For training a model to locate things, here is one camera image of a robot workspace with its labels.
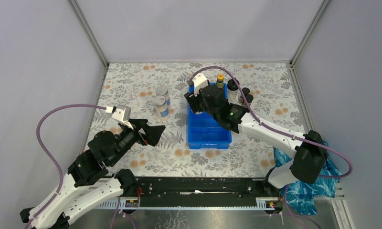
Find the sauce bottle red label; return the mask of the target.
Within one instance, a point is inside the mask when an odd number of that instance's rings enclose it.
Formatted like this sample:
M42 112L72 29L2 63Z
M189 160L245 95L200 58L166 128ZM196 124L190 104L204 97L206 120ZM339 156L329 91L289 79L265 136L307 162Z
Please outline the sauce bottle red label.
M221 90L224 88L224 75L221 73L217 75L216 86Z

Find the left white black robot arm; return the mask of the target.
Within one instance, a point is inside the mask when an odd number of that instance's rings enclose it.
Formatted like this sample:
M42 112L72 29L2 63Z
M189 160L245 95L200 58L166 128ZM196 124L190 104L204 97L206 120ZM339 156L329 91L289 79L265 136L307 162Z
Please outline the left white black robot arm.
M165 126L149 126L147 119L130 119L132 127L121 124L122 131L100 131L88 143L89 149L69 166L60 187L41 204L25 208L20 217L33 229L66 229L79 217L102 202L120 196L138 196L138 181L130 169L121 169L104 185L87 193L108 174L134 144L156 146Z

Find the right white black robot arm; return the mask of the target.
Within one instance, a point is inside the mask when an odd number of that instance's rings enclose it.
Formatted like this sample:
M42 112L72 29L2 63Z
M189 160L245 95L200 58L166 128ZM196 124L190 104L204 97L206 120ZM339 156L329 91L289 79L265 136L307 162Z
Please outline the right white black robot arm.
M257 138L289 155L291 161L266 175L262 189L267 196L275 196L296 181L315 184L328 158L318 132L310 130L305 134L260 120L248 108L229 102L215 85L197 94L188 92L184 97L193 113L207 113L223 129Z

